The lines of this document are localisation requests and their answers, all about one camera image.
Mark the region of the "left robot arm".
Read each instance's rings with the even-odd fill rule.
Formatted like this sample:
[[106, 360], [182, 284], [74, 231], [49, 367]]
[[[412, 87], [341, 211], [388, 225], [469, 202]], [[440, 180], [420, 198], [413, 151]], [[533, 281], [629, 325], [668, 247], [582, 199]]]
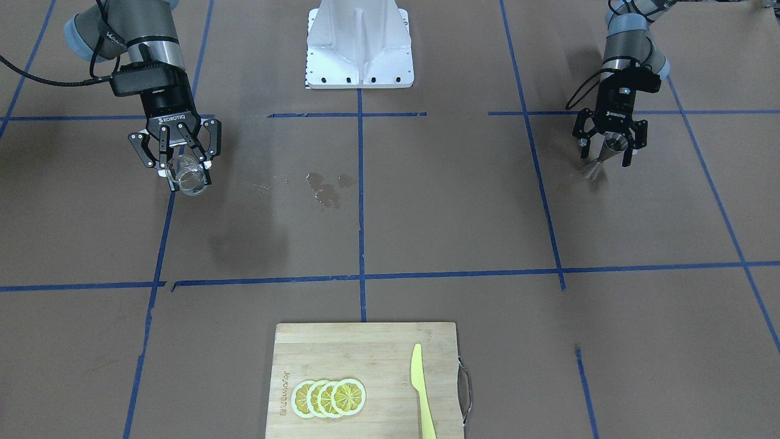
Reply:
[[[670, 73], [670, 62], [654, 42], [653, 23], [669, 11], [675, 1], [608, 1], [605, 16], [606, 45], [597, 79], [594, 109], [577, 114], [573, 136], [585, 178], [596, 180], [604, 162], [622, 155], [622, 166], [632, 164], [634, 153], [647, 146], [647, 120], [634, 119], [636, 94], [657, 93]], [[599, 155], [588, 160], [596, 134], [604, 137]]]

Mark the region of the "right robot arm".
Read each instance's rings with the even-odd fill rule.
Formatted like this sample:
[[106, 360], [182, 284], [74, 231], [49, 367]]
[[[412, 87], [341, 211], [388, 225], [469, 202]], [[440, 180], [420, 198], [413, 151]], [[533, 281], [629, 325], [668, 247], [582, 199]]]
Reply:
[[128, 56], [128, 64], [107, 78], [115, 96], [139, 96], [144, 108], [145, 128], [128, 140], [171, 191], [195, 196], [211, 184], [222, 123], [197, 112], [172, 17], [176, 6], [176, 1], [97, 1], [63, 31], [69, 47], [86, 61]]

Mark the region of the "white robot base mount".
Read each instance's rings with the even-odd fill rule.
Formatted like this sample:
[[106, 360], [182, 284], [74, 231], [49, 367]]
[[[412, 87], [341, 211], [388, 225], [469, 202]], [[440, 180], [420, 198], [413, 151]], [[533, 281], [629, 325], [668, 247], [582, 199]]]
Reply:
[[413, 86], [409, 14], [395, 1], [322, 1], [307, 25], [306, 88]]

